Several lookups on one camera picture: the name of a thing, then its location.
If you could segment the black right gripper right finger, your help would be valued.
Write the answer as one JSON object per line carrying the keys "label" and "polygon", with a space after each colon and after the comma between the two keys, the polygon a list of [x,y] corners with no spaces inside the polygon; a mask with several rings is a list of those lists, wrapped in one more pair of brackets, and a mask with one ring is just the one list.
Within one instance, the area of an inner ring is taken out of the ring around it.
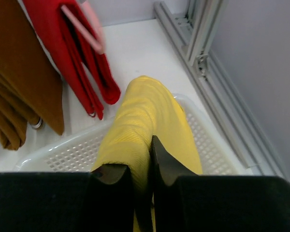
{"label": "black right gripper right finger", "polygon": [[290,183],[278,176],[197,175],[151,142],[159,232],[290,232]]}

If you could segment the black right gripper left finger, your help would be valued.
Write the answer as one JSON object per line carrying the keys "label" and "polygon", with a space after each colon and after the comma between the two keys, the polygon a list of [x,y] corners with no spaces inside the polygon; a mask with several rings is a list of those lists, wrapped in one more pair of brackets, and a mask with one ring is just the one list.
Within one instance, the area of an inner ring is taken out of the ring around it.
{"label": "black right gripper left finger", "polygon": [[126,165],[0,173],[0,232],[131,232],[133,218]]}

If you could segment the yellow trousers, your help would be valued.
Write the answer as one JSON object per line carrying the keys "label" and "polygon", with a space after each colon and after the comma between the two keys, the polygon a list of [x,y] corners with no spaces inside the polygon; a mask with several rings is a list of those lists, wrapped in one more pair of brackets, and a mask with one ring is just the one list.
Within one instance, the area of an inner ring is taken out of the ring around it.
{"label": "yellow trousers", "polygon": [[153,136],[157,136],[166,151],[186,168],[202,174],[200,157],[185,111],[160,81],[140,76],[129,83],[93,165],[93,169],[104,164],[129,167],[135,199],[135,232],[153,231],[150,177]]}

